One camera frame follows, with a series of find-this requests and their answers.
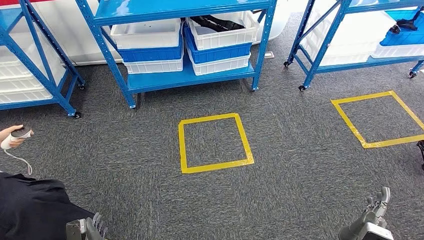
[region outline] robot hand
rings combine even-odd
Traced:
[[[93,219],[79,219],[66,224],[66,240],[105,240],[108,228],[98,212]]]
[[[340,240],[392,240],[393,236],[386,229],[387,222],[383,218],[390,197],[390,189],[385,186],[377,193],[376,199],[367,197],[368,205],[365,207],[365,211],[352,224],[343,227],[338,234],[338,238]]]

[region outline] controller cord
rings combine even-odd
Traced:
[[[7,154],[7,155],[11,156],[12,158],[15,158],[15,159],[21,160],[22,162],[26,163],[26,165],[28,165],[28,175],[33,174],[33,167],[31,166],[31,164],[29,164],[29,163],[27,162],[27,160],[25,160],[25,159],[23,159],[23,158],[20,158],[20,157],[13,156],[12,154],[8,153],[8,151],[6,151],[6,149],[3,149],[3,151],[4,151],[4,153],[5,153],[5,154]]]

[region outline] blue plastic bin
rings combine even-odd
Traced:
[[[414,17],[418,10],[391,10],[386,11],[394,20],[406,19],[410,20]],[[382,46],[397,46],[397,45],[413,45],[424,44],[424,13],[420,13],[417,20],[414,22],[418,30],[412,31],[406,28],[401,28],[399,34],[394,34],[389,31],[385,39],[380,42]]]
[[[180,35],[178,46],[118,49],[118,53],[126,63],[176,60],[181,59],[181,48],[183,47],[183,36]]]
[[[195,38],[189,27],[184,27],[184,36],[191,51],[191,57],[195,64],[208,63],[223,59],[237,58],[250,54],[252,43],[243,43],[232,46],[224,46],[207,50],[198,50]]]

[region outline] gray carpet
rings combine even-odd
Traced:
[[[299,65],[282,67],[300,18],[269,43],[276,57],[265,59],[257,92],[249,79],[180,87],[142,94],[134,110],[106,65],[82,66],[87,87],[71,100],[81,119],[56,105],[29,107],[1,111],[0,128],[33,127],[11,152],[32,163],[34,177],[62,180],[75,204],[103,213],[111,240],[335,240],[381,186],[392,190],[386,218],[395,239],[424,239],[415,143],[364,149],[330,102],[394,90],[424,120],[424,78],[406,77],[411,62],[317,75],[300,93]],[[370,142],[423,133],[390,97],[341,106]],[[181,174],[178,123],[226,113],[240,115],[255,163]],[[189,167],[245,157],[231,120],[185,134]],[[0,166],[26,170],[4,154]]]

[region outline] black strap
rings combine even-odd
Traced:
[[[424,140],[420,140],[416,143],[416,145],[421,150],[422,160],[424,161]]]
[[[418,19],[418,17],[421,14],[421,11],[424,11],[424,6],[422,6],[413,16],[412,19],[410,20],[406,20],[404,18],[397,20],[396,21],[396,25],[394,25],[393,27],[390,28],[390,32],[394,33],[394,34],[399,34],[401,32],[401,28],[402,29],[409,29],[412,31],[417,31],[418,27],[415,26],[414,22]]]
[[[200,26],[212,29],[218,33],[245,28],[245,26],[236,22],[230,20],[221,20],[211,15],[192,16],[190,19],[195,21]]]

